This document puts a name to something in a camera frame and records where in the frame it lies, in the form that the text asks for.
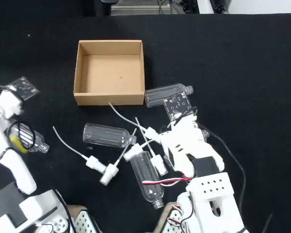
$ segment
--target chair leg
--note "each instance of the chair leg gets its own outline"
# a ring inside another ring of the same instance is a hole
[[[105,16],[111,15],[111,4],[103,3],[102,2],[102,11]]]

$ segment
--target bottle neck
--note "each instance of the bottle neck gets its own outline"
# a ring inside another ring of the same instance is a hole
[[[136,136],[133,136],[133,135],[130,135],[129,138],[128,138],[128,144],[136,144],[137,142],[137,137]]]
[[[42,143],[38,146],[38,150],[41,152],[41,153],[47,153],[48,150],[49,150],[49,145],[46,144],[46,143]]]
[[[162,201],[162,199],[158,199],[158,200],[155,200],[154,202],[152,202],[153,206],[154,206],[154,209],[160,209],[164,206],[164,203]]]
[[[184,87],[184,91],[185,91],[185,94],[190,95],[190,94],[193,94],[194,89],[192,86],[186,86]]]

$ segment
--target black cable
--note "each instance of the black cable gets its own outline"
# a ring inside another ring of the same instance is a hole
[[[174,2],[172,0],[170,0],[170,5],[174,8],[174,10],[180,14],[180,12],[178,11],[178,9],[174,6]]]
[[[50,233],[54,231],[54,226],[52,224],[42,224],[42,226],[52,226],[52,231]]]
[[[198,125],[200,125],[202,128],[204,128],[205,130],[207,130],[210,135],[214,136],[216,139],[218,139],[223,146],[225,147],[225,149],[227,150],[227,152],[229,153],[229,155],[234,159],[234,161],[236,162],[236,164],[238,165],[238,167],[240,168],[240,170],[242,171],[242,176],[243,176],[243,182],[242,182],[242,190],[241,190],[241,194],[239,196],[239,204],[238,204],[238,209],[239,212],[241,214],[241,216],[243,215],[242,213],[242,208],[243,208],[243,196],[244,196],[244,191],[246,189],[246,182],[247,182],[247,178],[246,178],[246,173],[244,171],[244,168],[242,167],[242,165],[240,164],[240,162],[238,162],[238,160],[236,159],[236,157],[233,155],[233,153],[231,152],[231,150],[228,148],[228,146],[226,145],[226,143],[223,141],[222,138],[220,138],[218,135],[216,135],[215,133],[213,133],[212,131],[210,131],[208,128],[206,128],[205,126],[203,126],[202,124],[200,124],[199,122],[197,122]]]
[[[186,220],[188,220],[190,217],[192,217],[192,215],[193,215],[193,213],[194,213],[194,203],[193,203],[193,200],[192,200],[192,197],[191,197],[191,193],[190,193],[189,199],[190,199],[191,204],[192,204],[192,212],[191,212],[191,214],[190,214],[188,217],[184,218],[184,219],[180,222],[180,228],[181,228],[182,232],[185,232],[184,229],[183,229],[183,226],[182,226],[183,222],[186,221]]]
[[[162,10],[161,10],[161,8],[160,8],[160,0],[156,0],[156,1],[157,1],[157,5],[158,5],[158,7],[159,7],[159,14],[161,14]]]
[[[7,147],[7,148],[5,148],[4,151],[0,154],[0,160],[3,158],[3,156],[5,155],[5,153],[8,150],[14,150],[15,151],[15,149],[13,147]]]
[[[169,0],[170,14],[171,14],[171,15],[173,14],[172,5],[173,5],[173,4],[171,3],[171,0]]]
[[[267,220],[266,220],[266,223],[265,223],[265,225],[264,225],[264,228],[263,228],[263,230],[262,230],[262,233],[266,233],[266,231],[267,231],[267,227],[268,227],[268,225],[270,224],[270,221],[272,220],[272,217],[273,217],[273,213],[271,213],[271,214],[268,216],[268,218],[267,218]]]
[[[191,114],[191,111],[194,111],[194,110],[196,110],[196,109],[197,109],[197,107],[191,107],[190,109],[186,110],[183,114],[181,114],[181,116],[179,116],[179,117],[176,119],[176,121],[175,121],[175,123],[174,123],[174,126],[176,126],[182,118],[184,118],[185,116]]]
[[[20,125],[21,125],[21,124],[27,126],[27,127],[29,128],[29,130],[31,131],[31,133],[32,133],[32,144],[31,144],[30,146],[28,146],[28,147],[24,144],[24,140],[22,139],[22,137],[21,137],[21,135],[20,135],[20,131],[21,131]],[[13,123],[8,127],[8,129],[6,130],[6,134],[7,134],[7,138],[8,138],[8,140],[9,140],[9,142],[12,143],[12,142],[11,142],[11,139],[10,139],[10,133],[11,133],[11,129],[12,129],[13,126],[15,126],[15,125],[17,125],[18,138],[19,138],[19,141],[20,141],[22,147],[23,147],[24,149],[26,149],[26,150],[29,150],[29,149],[31,149],[32,147],[34,147],[34,145],[35,145],[35,140],[36,140],[36,136],[35,136],[35,132],[34,132],[34,130],[32,129],[32,127],[31,127],[30,125],[28,125],[27,123],[25,123],[25,122],[23,122],[23,121],[19,121],[19,120],[13,122]]]
[[[75,228],[74,225],[73,225],[73,222],[72,222],[72,219],[71,219],[71,215],[70,215],[70,213],[69,213],[69,210],[68,210],[67,205],[65,204],[64,199],[62,198],[62,196],[60,196],[60,194],[58,193],[57,190],[53,189],[53,192],[55,193],[55,195],[58,197],[59,201],[60,201],[61,204],[63,205],[63,207],[64,207],[64,209],[65,209],[65,211],[66,211],[66,213],[67,213],[67,215],[68,215],[68,221],[69,221],[70,224],[71,224],[71,227],[72,227],[73,232],[74,232],[74,233],[77,233],[76,228]]]
[[[161,13],[164,15],[164,12],[163,12],[163,10],[162,10],[162,6],[163,6],[163,4],[165,4],[165,2],[166,2],[167,0],[164,0],[160,5],[159,5],[159,10],[161,11]]]

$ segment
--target floor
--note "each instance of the floor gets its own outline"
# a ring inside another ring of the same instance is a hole
[[[184,14],[179,0],[119,0],[112,6],[112,16]]]

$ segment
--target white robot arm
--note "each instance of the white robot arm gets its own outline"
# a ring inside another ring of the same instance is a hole
[[[161,137],[166,158],[174,170],[193,178],[177,199],[185,219],[181,227],[189,233],[248,233],[228,174],[223,172],[223,159],[205,141],[196,116],[189,114],[176,125],[173,121],[171,128]],[[207,170],[208,165],[215,168]]]

